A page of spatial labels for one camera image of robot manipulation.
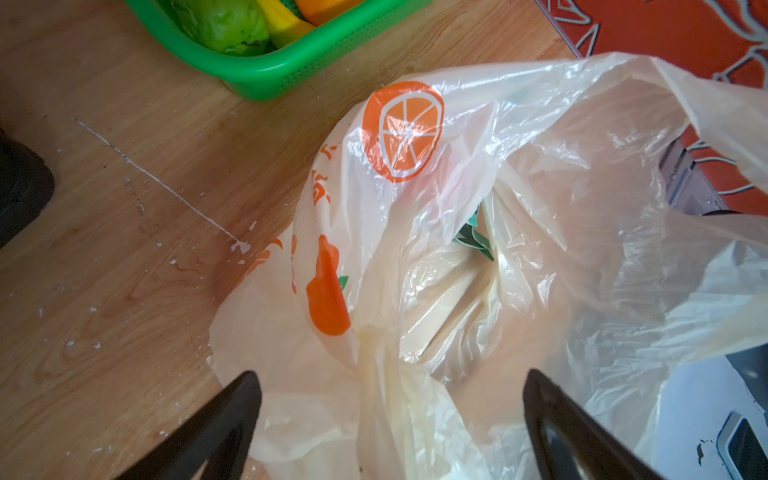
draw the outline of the white plastic bag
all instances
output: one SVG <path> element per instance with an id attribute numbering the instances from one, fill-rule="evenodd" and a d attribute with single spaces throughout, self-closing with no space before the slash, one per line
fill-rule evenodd
<path id="1" fill-rule="evenodd" d="M 296 216 L 210 328 L 264 401 L 273 480 L 535 478 L 542 369 L 650 461 L 681 362 L 768 341 L 768 220 L 672 211 L 693 123 L 768 189 L 768 95 L 604 55 L 407 78 L 320 148 Z M 452 243 L 482 205 L 494 261 Z"/>

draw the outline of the orange rug with pattern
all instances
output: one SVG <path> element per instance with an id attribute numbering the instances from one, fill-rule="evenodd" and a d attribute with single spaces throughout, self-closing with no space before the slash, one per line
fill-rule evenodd
<path id="1" fill-rule="evenodd" d="M 768 89 L 768 0 L 537 2 L 579 56 L 654 55 L 703 78 Z M 681 140 L 731 209 L 768 216 L 768 195 L 731 159 L 690 128 Z"/>

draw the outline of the orange fruit print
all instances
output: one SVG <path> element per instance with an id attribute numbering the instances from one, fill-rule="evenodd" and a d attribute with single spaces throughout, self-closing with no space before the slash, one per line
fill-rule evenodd
<path id="1" fill-rule="evenodd" d="M 415 177 L 435 153 L 444 115 L 440 94 L 420 81 L 404 81 L 375 92 L 362 116 L 368 161 L 393 183 Z"/>
<path id="2" fill-rule="evenodd" d="M 318 242 L 315 278 L 306 286 L 310 317 L 319 331 L 326 335 L 339 336 L 351 325 L 339 277 L 336 276 L 336 269 L 339 268 L 339 249 L 328 243 L 325 235 L 320 235 Z"/>

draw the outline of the green plastic basket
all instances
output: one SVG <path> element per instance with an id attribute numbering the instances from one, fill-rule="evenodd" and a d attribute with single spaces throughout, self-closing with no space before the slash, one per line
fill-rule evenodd
<path id="1" fill-rule="evenodd" d="M 296 11 L 293 0 L 281 1 Z M 220 78 L 241 97 L 269 101 L 397 25 L 432 0 L 366 0 L 299 41 L 259 57 L 230 57 L 191 40 L 176 25 L 170 0 L 126 2 L 144 27 L 182 61 Z"/>

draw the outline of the wooden floor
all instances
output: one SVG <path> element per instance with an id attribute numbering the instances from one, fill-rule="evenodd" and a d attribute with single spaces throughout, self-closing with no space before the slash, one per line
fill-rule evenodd
<path id="1" fill-rule="evenodd" d="M 570 56 L 534 0 L 435 0 L 255 104 L 121 0 L 4 2 L 0 126 L 56 191 L 0 250 L 0 477 L 113 478 L 219 391 L 210 321 L 354 104 L 404 74 Z"/>

